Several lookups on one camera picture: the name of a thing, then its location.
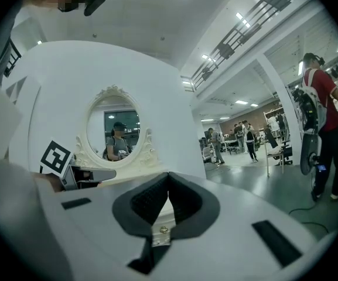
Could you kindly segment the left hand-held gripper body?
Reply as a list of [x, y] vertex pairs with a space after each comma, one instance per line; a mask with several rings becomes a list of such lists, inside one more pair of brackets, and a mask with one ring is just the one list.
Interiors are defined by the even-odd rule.
[[51, 140], [41, 157], [39, 173], [54, 177], [64, 191], [97, 187], [100, 181], [92, 170], [76, 166], [75, 160], [72, 152]]

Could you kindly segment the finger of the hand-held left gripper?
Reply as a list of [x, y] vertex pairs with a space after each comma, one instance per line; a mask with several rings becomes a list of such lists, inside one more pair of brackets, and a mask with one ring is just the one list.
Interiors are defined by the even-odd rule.
[[90, 169], [82, 171], [82, 183], [102, 183], [116, 177], [117, 172], [111, 169]]

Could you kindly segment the person's left hand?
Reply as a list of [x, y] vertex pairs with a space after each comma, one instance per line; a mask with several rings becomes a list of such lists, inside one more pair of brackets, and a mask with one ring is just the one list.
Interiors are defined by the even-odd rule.
[[56, 176], [53, 173], [49, 173], [49, 174], [32, 173], [32, 175], [36, 179], [42, 179], [42, 180], [48, 181], [52, 185], [52, 188], [54, 192], [56, 193], [64, 190], [61, 180], [59, 179], [58, 176]]

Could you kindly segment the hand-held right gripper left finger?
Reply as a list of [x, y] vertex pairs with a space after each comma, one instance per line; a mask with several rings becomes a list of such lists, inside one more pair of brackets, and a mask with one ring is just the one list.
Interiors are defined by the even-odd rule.
[[65, 254], [56, 261], [68, 280], [169, 280], [161, 263], [149, 274], [138, 270], [153, 262], [152, 226], [131, 208], [130, 199], [168, 176], [153, 174], [100, 188], [55, 193], [38, 181], [40, 203]]

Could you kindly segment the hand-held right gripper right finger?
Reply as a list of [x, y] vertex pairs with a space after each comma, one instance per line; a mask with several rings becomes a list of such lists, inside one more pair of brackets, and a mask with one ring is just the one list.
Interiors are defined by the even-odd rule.
[[[333, 243], [334, 231], [317, 241], [300, 222], [243, 189], [184, 174], [220, 202], [215, 223], [200, 237], [172, 241], [153, 280], [299, 280]], [[273, 224], [302, 254], [282, 267], [252, 225]]]

